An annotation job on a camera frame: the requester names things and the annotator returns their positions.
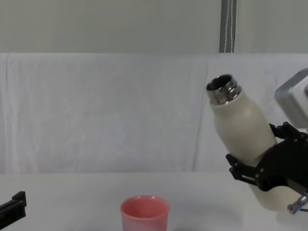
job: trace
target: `cream water bottle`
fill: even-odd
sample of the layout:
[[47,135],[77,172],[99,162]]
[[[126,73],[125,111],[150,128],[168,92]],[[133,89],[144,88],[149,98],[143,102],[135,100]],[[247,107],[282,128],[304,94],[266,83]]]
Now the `cream water bottle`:
[[[247,97],[231,75],[221,75],[206,86],[215,127],[228,152],[243,164],[256,166],[262,154],[276,144],[270,125],[258,105]],[[269,210],[283,210],[299,194],[279,186],[268,192],[250,185],[256,198]]]

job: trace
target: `white backdrop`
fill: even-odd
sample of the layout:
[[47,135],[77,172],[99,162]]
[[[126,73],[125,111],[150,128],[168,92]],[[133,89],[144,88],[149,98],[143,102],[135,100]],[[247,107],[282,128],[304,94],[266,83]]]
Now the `white backdrop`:
[[269,122],[308,55],[1,54],[0,171],[228,171],[204,84],[230,73]]

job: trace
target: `black object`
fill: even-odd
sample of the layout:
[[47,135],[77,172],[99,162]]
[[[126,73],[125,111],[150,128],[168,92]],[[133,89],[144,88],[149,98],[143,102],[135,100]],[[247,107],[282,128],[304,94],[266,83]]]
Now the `black object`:
[[0,230],[26,216],[26,193],[21,191],[9,202],[0,205]]
[[301,195],[307,193],[308,135],[288,122],[278,127],[270,124],[270,127],[275,137],[283,141],[264,152],[256,167],[245,165],[227,154],[231,174],[234,179],[256,185],[262,191],[287,186]]

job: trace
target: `plastic cup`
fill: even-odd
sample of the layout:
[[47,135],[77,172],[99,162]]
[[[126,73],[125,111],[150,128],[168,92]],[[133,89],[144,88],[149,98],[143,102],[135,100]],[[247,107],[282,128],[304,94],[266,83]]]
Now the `plastic cup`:
[[166,231],[170,205],[151,195],[134,196],[121,205],[123,231]]

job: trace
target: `table surface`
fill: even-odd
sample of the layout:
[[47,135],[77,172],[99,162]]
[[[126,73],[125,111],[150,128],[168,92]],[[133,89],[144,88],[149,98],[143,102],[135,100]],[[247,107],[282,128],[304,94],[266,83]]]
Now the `table surface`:
[[2,203],[25,190],[26,217],[8,231],[120,231],[119,207],[138,194],[171,204],[168,230],[306,230],[306,214],[263,209],[229,173],[0,175]]

